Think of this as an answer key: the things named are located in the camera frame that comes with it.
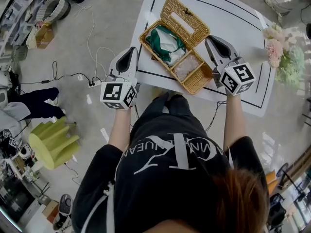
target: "basket lid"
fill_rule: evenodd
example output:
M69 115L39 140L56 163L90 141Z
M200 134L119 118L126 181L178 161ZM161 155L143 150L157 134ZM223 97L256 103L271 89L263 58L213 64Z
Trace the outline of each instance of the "basket lid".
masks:
M172 15L176 13L193 30L189 33ZM209 27L190 9L179 0L166 0L161 11L161 21L177 34L187 47L195 48L201 41L210 35Z

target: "power strip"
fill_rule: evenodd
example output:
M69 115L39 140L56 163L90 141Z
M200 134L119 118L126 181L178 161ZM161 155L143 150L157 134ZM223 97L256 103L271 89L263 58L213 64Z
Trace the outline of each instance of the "power strip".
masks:
M93 88L93 87L96 87L96 86L99 86L102 84L102 82L100 80L95 80L93 81L95 84L94 85L88 85L89 88Z

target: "green cloth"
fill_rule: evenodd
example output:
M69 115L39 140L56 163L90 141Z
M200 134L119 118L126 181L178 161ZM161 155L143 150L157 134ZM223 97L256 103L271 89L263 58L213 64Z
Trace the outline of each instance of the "green cloth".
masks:
M161 48L160 37L159 37L156 29L161 30L167 34L170 34L172 37L174 37L176 39L177 49L173 52L176 52L179 49L183 49L184 51L186 51L185 44L176 34L174 34L169 29L165 28L164 26L158 25L155 29L151 30L151 34L150 34L150 36L146 37L146 41L149 43L152 50L159 56L159 58L161 60L163 60L164 62L170 62L171 61L170 53L172 53L172 52L164 50Z

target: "white cable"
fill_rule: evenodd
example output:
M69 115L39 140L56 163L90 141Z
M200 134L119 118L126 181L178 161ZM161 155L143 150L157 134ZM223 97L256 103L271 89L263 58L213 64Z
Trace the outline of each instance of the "white cable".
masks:
M92 5L88 5L88 6L84 6L84 7L81 6L81 5L79 5L79 6L81 7L81 9L78 10L78 11L76 11L76 12L72 15L71 19L76 19L76 18L79 16L79 14L80 14L83 10L88 10L88 9L90 9L90 8L92 7ZM103 80L105 81L106 78L107 78L107 72L106 72L104 66L103 66L101 63L99 63L99 62L97 61L98 51L99 51L100 49L107 49L107 50L109 50L109 51L111 51L111 52L113 53L114 57L116 57L116 55L115 55L115 53L114 53L111 49L106 48L106 47L100 47L100 48L98 48L97 51L96 51L96 57L95 57L95 59L93 58L93 55L92 55L91 50L90 50L90 48L89 48L89 40L90 40L90 38L91 38L91 36L92 36L92 33L93 33L93 31L94 31L94 28L95 28L95 21L94 21L94 14L93 14L93 12L92 12L92 20L93 20L93 27L92 27L91 33L89 34L88 39L87 39L87 49L88 49L89 55L91 56L92 60L95 62L95 74L94 74L94 77L96 76L96 73L97 73L97 64L99 64L99 65L103 68L103 70L104 70L104 72L105 72L105 77L104 77L104 79L103 79Z

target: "flower bouquet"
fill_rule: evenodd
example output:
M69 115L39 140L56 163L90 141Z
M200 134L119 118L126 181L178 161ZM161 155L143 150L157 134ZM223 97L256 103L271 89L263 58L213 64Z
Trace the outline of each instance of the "flower bouquet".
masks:
M263 30L268 40L268 63L276 70L276 80L282 84L297 87L305 69L304 53L298 46L289 47L282 29L274 24Z

